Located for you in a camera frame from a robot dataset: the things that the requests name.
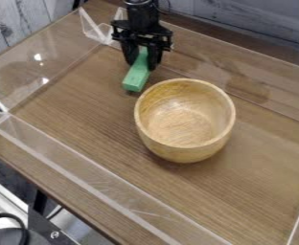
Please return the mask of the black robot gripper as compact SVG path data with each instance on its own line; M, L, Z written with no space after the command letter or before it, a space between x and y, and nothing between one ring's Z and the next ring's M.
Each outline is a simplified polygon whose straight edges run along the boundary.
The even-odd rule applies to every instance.
M147 46L148 69L161 63L163 51L171 50L172 31L160 24L157 3L127 3L127 18L113 19L112 39L121 44L125 61L133 65L139 55L137 46Z

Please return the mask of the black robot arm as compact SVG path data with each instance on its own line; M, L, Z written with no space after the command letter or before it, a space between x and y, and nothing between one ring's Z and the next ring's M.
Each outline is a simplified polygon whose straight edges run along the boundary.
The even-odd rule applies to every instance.
M128 18L110 21L110 36L120 42L129 65L135 64L139 47L147 48L145 64L153 71L172 45L172 31L160 24L159 0L124 0L124 4Z

